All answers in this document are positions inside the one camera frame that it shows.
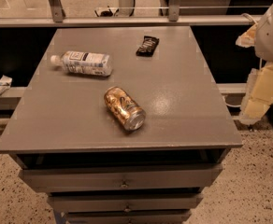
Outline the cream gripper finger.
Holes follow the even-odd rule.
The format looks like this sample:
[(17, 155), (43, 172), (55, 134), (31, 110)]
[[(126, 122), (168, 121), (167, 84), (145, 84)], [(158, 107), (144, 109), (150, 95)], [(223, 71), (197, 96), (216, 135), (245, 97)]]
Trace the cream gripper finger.
[(242, 48), (249, 48), (255, 45), (255, 33), (257, 25), (254, 24), (245, 33), (240, 35), (236, 40), (236, 45)]
[(249, 73), (246, 94), (241, 102), (239, 121), (253, 125), (273, 105), (273, 63), (267, 62), (261, 69)]

